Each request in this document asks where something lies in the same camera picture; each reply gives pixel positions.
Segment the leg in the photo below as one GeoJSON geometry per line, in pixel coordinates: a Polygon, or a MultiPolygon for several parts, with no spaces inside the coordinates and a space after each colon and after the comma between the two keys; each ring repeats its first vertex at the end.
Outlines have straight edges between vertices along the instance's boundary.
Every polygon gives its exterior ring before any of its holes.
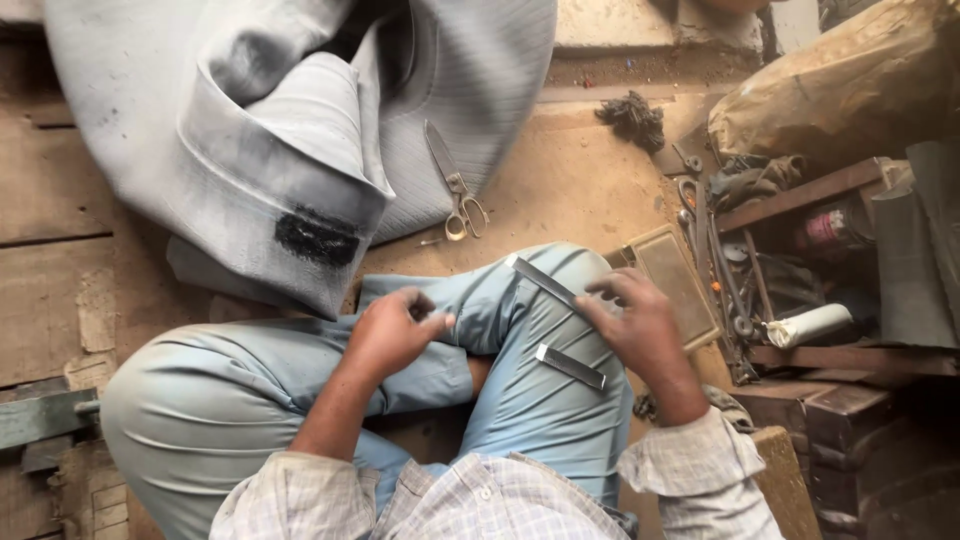
{"type": "MultiPolygon", "coordinates": [[[[577,293],[610,269],[600,256],[569,244],[520,254],[577,293]]],[[[497,354],[461,455],[520,452],[616,506],[614,467],[627,446],[633,392],[623,366],[589,324],[501,263],[445,279],[371,277],[361,303],[406,284],[458,314],[448,342],[472,354],[497,354]],[[540,343],[603,372],[606,388],[596,390],[537,361],[540,343]]]]}
{"type": "MultiPolygon", "coordinates": [[[[168,540],[206,538],[229,491],[286,448],[340,359],[354,320],[345,319],[186,327],[158,337],[124,363],[104,395],[104,435],[168,540]]],[[[367,412],[455,405],[470,394],[463,350],[433,343],[384,381],[367,412]]],[[[361,433],[355,462],[381,472],[378,510],[409,458],[373,433],[361,433]]]]}

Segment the scissors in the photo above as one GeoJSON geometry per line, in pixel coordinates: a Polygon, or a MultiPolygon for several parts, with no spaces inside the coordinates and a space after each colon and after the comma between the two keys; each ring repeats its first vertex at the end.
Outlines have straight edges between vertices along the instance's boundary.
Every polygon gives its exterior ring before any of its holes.
{"type": "Polygon", "coordinates": [[[433,159],[437,161],[440,172],[444,175],[446,186],[453,193],[453,211],[444,223],[446,239],[452,241],[463,240],[467,237],[467,231],[474,238],[483,236],[483,233],[487,231],[487,225],[490,224],[490,217],[480,206],[480,203],[469,196],[460,169],[453,162],[453,158],[446,149],[446,144],[444,144],[444,139],[440,137],[440,132],[429,120],[423,123],[423,133],[426,135],[427,144],[430,145],[433,159]],[[473,220],[479,220],[480,217],[483,217],[483,224],[474,224],[473,220]]]}

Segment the cloth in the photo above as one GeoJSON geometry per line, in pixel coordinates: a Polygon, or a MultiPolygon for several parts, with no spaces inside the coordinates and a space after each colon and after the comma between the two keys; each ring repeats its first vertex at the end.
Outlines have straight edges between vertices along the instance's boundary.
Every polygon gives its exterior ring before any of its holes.
{"type": "MultiPolygon", "coordinates": [[[[519,254],[575,293],[610,269],[599,255],[570,244],[519,254]]],[[[615,506],[615,466],[627,446],[633,392],[622,364],[592,327],[502,262],[449,278],[366,277],[359,308],[404,285],[420,287],[438,309],[455,313],[457,323],[384,380],[367,414],[467,402],[466,351],[496,355],[460,457],[523,453],[615,506]],[[600,370],[605,389],[543,365],[535,357],[540,343],[600,370]]],[[[101,424],[117,467],[168,540],[206,538],[230,490],[289,445],[355,319],[185,327],[124,362],[103,396],[101,424]]],[[[409,459],[400,447],[361,433],[354,463],[379,472],[378,512],[409,459]]],[[[424,466],[435,476],[448,468],[424,466]]]]}
{"type": "Polygon", "coordinates": [[[327,320],[372,243],[453,209],[425,119],[471,194],[490,180],[542,88],[557,15],[556,0],[44,5],[63,93],[117,197],[199,252],[174,245],[178,278],[327,320]]]}
{"type": "MultiPolygon", "coordinates": [[[[703,388],[704,395],[707,396],[707,401],[720,410],[724,420],[729,422],[737,433],[750,434],[756,431],[754,419],[750,417],[747,409],[735,400],[733,396],[709,384],[701,384],[700,387],[703,388]]],[[[654,395],[650,393],[649,388],[644,388],[636,394],[636,398],[634,398],[634,416],[641,420],[657,422],[657,400],[654,398],[654,395]]]]}
{"type": "Polygon", "coordinates": [[[753,155],[730,158],[710,177],[714,210],[731,211],[744,203],[792,189],[803,183],[805,167],[805,160],[800,156],[775,160],[753,155]]]}
{"type": "Polygon", "coordinates": [[[633,141],[650,154],[663,149],[663,107],[651,109],[646,98],[635,91],[605,102],[595,113],[613,125],[615,135],[633,141]]]}
{"type": "MultiPolygon", "coordinates": [[[[667,538],[781,538],[750,475],[763,463],[749,436],[712,407],[678,428],[654,429],[619,459],[640,492],[660,495],[667,538]]],[[[627,538],[602,504],[520,454],[469,454],[435,478],[410,462],[379,520],[370,471],[278,453],[230,493],[211,540],[259,538],[627,538]]]]}

